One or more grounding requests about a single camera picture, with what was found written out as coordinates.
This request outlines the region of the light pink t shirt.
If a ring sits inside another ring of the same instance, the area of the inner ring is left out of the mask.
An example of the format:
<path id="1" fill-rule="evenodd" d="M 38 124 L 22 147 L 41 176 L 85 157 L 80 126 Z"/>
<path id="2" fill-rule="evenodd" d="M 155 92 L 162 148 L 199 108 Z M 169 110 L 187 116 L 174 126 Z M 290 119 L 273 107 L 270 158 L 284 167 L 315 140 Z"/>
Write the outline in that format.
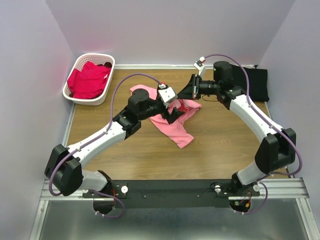
<path id="1" fill-rule="evenodd" d="M 168 124 L 167 120 L 163 119 L 160 114 L 150 117 L 149 120 L 161 133 L 169 137 L 180 149 L 182 149 L 194 139 L 194 137 L 184 128 L 184 123 L 200 110 L 201 107 L 202 105 L 200 103 L 193 100 L 176 99 L 170 103 L 169 112 L 171 113 L 173 108 L 177 108 L 178 111 L 184 112 L 184 114 L 174 123 Z"/>

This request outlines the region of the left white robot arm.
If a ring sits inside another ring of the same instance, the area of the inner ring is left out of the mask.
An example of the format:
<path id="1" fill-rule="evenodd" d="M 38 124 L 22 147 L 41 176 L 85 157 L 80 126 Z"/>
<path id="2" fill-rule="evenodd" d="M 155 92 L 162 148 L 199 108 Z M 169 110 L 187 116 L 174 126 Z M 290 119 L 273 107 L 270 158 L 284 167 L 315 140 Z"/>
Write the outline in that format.
<path id="1" fill-rule="evenodd" d="M 105 127 L 68 147 L 57 145 L 45 170 L 49 192 L 53 196 L 69 196 L 77 190 L 88 190 L 101 198 L 107 197 L 111 191 L 110 178 L 102 171 L 83 168 L 107 148 L 136 133 L 143 120 L 161 115 L 169 124 L 174 123 L 184 114 L 177 108 L 169 111 L 170 104 L 177 98 L 175 91 L 168 86 L 157 90 L 156 99 L 151 99 L 147 90 L 138 88 L 132 92 L 127 106 Z"/>

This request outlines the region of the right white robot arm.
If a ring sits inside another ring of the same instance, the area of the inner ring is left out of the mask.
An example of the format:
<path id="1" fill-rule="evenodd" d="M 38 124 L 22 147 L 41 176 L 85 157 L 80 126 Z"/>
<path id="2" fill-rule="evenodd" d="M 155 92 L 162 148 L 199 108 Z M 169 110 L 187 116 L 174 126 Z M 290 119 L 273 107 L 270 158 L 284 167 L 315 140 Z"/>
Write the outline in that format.
<path id="1" fill-rule="evenodd" d="M 295 161 L 295 131 L 284 129 L 272 121 L 252 102 L 242 87 L 234 84 L 233 68 L 229 62 L 217 61 L 213 64 L 213 80 L 202 79 L 205 70 L 202 60 L 194 65 L 199 73 L 192 74 L 177 97 L 198 100 L 203 95 L 215 95 L 221 104 L 246 123 L 260 142 L 254 161 L 232 175 L 228 184 L 231 193 L 241 196 L 251 184 Z"/>

